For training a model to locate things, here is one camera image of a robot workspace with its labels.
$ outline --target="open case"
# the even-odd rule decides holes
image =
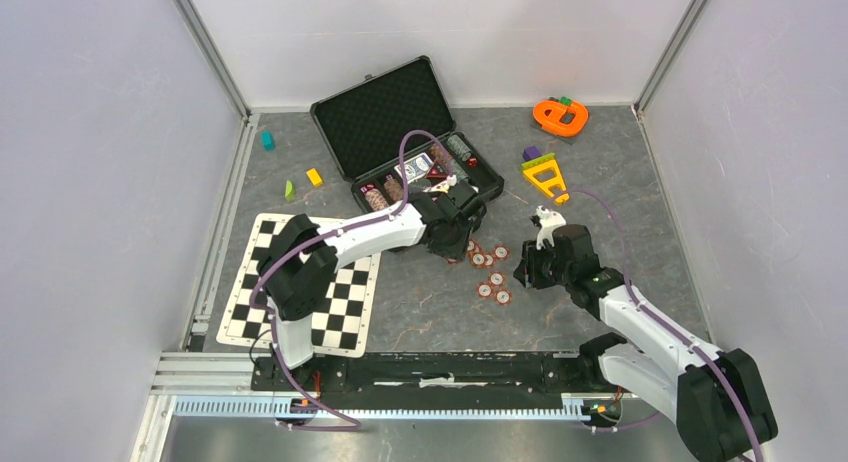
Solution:
[[[448,171],[479,189],[487,201],[503,192],[503,177],[456,131],[428,57],[366,77],[361,84],[316,102],[310,113],[365,212],[385,208],[402,197],[398,150],[401,139],[415,129],[435,135],[447,153],[427,137],[409,140],[403,170],[410,192],[444,181]]]

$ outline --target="purple block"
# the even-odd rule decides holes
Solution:
[[[542,153],[539,151],[539,149],[536,148],[535,145],[527,147],[526,149],[524,149],[524,153],[521,154],[521,157],[524,158],[524,162],[530,162],[531,160],[538,159],[541,156]]]

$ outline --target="chessboard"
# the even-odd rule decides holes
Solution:
[[[271,241],[283,230],[291,215],[259,214],[236,275],[227,307],[218,329],[217,341],[226,345],[250,347],[260,334],[271,328],[268,313],[250,308],[248,299],[259,281],[257,265],[268,254]],[[339,219],[310,217],[318,225],[336,224]],[[380,254],[363,257],[339,269],[327,289],[327,296],[312,314],[312,344],[315,353],[361,357],[365,353],[371,304],[377,285]],[[259,302],[267,302],[259,294]],[[257,347],[265,348],[271,334],[265,333]]]

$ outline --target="yellow block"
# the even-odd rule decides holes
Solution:
[[[523,165],[521,173],[524,174],[524,178],[527,179],[528,182],[533,184],[533,187],[539,189],[543,194],[547,195],[550,198],[554,197],[554,192],[551,189],[559,189],[559,191],[567,190],[565,187],[565,179],[562,177],[562,172],[559,171],[559,164],[556,163],[556,159],[549,156],[542,156],[539,159],[547,159],[544,162],[533,164],[535,160],[531,160]],[[545,180],[539,180],[538,176],[545,172],[553,172],[554,176]],[[556,199],[554,199],[554,203],[556,205],[562,205],[568,200],[568,194],[562,194]]]
[[[309,177],[309,181],[312,182],[314,187],[321,187],[324,185],[324,181],[321,179],[321,174],[318,173],[315,169],[309,169],[306,171],[307,177]]]

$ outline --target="white wall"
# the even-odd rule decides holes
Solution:
[[[193,0],[252,107],[306,108],[421,54],[449,102],[630,103],[690,0]]]
[[[0,460],[127,460],[240,122],[171,0],[0,27]]]
[[[772,462],[848,452],[844,1],[712,0],[647,108],[714,335],[765,379]]]

